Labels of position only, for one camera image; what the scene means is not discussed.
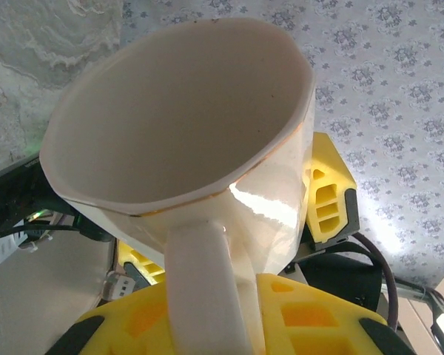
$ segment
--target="mug handle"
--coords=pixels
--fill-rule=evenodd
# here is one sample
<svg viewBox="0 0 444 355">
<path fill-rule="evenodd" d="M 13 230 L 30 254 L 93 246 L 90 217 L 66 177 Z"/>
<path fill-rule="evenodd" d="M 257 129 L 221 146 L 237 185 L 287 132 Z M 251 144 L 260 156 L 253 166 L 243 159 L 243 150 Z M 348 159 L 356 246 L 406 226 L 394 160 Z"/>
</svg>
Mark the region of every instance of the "mug handle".
<svg viewBox="0 0 444 355">
<path fill-rule="evenodd" d="M 178 354 L 253 354 L 226 229 L 212 221 L 170 229 L 164 264 Z"/>
</svg>

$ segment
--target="marble wall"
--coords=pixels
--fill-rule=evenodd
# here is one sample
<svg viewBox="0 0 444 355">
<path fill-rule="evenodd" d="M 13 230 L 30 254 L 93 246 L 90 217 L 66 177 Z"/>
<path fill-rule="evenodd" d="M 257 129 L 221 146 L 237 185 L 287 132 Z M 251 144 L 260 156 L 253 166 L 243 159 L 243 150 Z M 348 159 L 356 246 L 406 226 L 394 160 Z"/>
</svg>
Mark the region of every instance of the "marble wall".
<svg viewBox="0 0 444 355">
<path fill-rule="evenodd" d="M 61 91 L 118 49 L 122 0 L 0 1 L 0 169 L 37 152 Z"/>
</svg>

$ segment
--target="yellow plastic bracket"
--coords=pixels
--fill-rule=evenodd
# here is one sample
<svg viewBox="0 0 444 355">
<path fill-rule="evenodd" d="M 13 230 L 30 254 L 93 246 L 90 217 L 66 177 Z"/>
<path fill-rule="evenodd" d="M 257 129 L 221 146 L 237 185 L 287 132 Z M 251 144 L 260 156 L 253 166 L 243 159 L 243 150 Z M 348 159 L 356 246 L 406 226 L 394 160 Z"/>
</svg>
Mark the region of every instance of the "yellow plastic bracket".
<svg viewBox="0 0 444 355">
<path fill-rule="evenodd" d="M 336 237 L 349 222 L 346 191 L 357 190 L 349 169 L 326 133 L 315 132 L 306 223 L 315 243 Z"/>
<path fill-rule="evenodd" d="M 132 263 L 150 285 L 164 281 L 165 273 L 160 266 L 121 241 L 118 242 L 118 263 L 122 266 Z"/>
</svg>

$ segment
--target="gold rim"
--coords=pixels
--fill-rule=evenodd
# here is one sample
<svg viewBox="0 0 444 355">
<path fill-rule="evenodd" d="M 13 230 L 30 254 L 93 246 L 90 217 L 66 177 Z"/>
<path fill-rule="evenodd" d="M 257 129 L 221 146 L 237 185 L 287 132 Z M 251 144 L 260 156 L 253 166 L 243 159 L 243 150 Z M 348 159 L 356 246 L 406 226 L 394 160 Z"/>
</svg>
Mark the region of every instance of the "gold rim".
<svg viewBox="0 0 444 355">
<path fill-rule="evenodd" d="M 287 135 L 277 146 L 275 146 L 271 151 L 269 151 L 268 153 L 266 153 L 266 155 L 265 156 L 263 156 L 254 166 L 252 166 L 250 169 L 248 169 L 246 172 L 244 172 L 243 173 L 243 175 L 242 176 L 240 176 L 237 180 L 235 180 L 233 183 L 238 183 L 238 182 L 240 182 L 244 177 L 246 177 L 253 169 L 255 169 L 256 167 L 258 167 L 260 164 L 262 164 L 266 159 L 268 159 L 269 157 L 271 157 L 274 153 L 276 153 L 276 151 L 278 151 L 279 150 L 279 148 L 281 148 L 293 135 L 295 135 L 296 133 L 298 133 L 299 131 L 300 131 L 300 129 L 302 128 L 302 125 L 303 125 L 303 123 L 304 123 L 304 120 L 303 120 L 303 122 L 301 122 L 300 124 L 298 124 L 297 125 L 297 127 L 291 132 L 291 133 L 289 133 L 289 135 Z M 155 211 L 151 211 L 151 212 L 145 212 L 145 213 L 143 213 L 143 214 L 137 214 L 137 215 L 135 215 L 135 216 L 133 216 L 133 217 L 151 217 L 151 216 L 154 216 L 154 215 L 156 215 L 156 214 L 160 214 L 160 213 L 162 213 L 162 212 L 167 212 L 167 211 L 169 211 L 169 210 L 172 210 L 172 209 L 178 209 L 178 208 L 180 208 L 180 207 L 184 207 L 184 206 L 188 206 L 188 205 L 190 205 L 190 204 L 193 204 L 193 203 L 196 203 L 196 202 L 201 202 L 201 201 L 204 201 L 204 200 L 208 200 L 208 199 L 210 199 L 210 198 L 213 198 L 213 197 L 217 197 L 218 195 L 221 195 L 221 194 L 223 194 L 225 191 L 227 191 L 229 189 L 229 187 L 227 186 L 227 187 L 225 187 L 222 191 L 219 191 L 219 192 L 216 192 L 216 193 L 214 193 L 214 194 L 210 194 L 210 195 L 207 195 L 207 196 L 203 196 L 203 197 L 200 197 L 200 198 L 196 198 L 195 200 L 190 200 L 190 201 L 186 201 L 186 202 L 183 202 L 183 203 L 179 203 L 179 204 L 177 204 L 177 205 L 173 205 L 173 206 L 169 206 L 169 207 L 165 207 L 164 209 L 158 209 L 158 210 L 155 210 Z"/>
</svg>

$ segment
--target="floral wallpaper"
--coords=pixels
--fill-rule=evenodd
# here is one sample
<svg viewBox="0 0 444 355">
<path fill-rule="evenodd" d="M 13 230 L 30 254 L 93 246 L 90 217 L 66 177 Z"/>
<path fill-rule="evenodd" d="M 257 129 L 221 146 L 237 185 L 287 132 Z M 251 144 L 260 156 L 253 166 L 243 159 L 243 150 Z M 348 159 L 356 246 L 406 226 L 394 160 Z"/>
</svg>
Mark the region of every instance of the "floral wallpaper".
<svg viewBox="0 0 444 355">
<path fill-rule="evenodd" d="M 444 0 L 126 0 L 121 44 L 198 18 L 288 31 L 317 73 L 316 129 L 357 184 L 361 226 L 396 275 L 444 276 Z"/>
</svg>

